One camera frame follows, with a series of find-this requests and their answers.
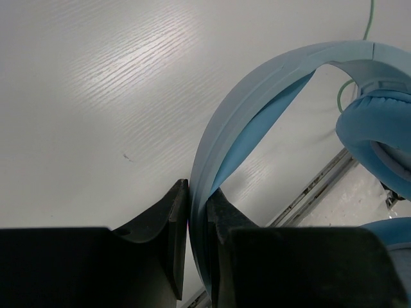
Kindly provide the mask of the light blue headphones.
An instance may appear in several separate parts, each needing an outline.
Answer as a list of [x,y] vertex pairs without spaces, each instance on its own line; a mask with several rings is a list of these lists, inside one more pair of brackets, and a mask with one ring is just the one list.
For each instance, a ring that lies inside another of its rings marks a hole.
[[[283,53],[254,69],[216,109],[195,156],[189,183],[189,222],[198,224],[213,189],[248,157],[315,71],[329,64],[347,73],[357,98],[336,123],[340,142],[381,183],[410,198],[410,53],[375,42],[326,42]],[[410,219],[362,226],[387,246],[410,306]],[[207,261],[195,245],[197,270]]]

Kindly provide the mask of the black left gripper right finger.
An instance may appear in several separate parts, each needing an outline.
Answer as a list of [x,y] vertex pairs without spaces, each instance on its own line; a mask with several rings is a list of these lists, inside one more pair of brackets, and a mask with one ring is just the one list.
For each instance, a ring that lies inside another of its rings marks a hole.
[[406,307],[386,245],[364,227],[259,227],[207,201],[213,307]]

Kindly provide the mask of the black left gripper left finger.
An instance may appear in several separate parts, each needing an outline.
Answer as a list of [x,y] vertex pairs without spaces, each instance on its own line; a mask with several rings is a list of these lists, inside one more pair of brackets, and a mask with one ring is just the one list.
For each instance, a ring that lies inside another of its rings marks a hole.
[[175,307],[182,299],[187,180],[106,227],[1,231],[2,307]]

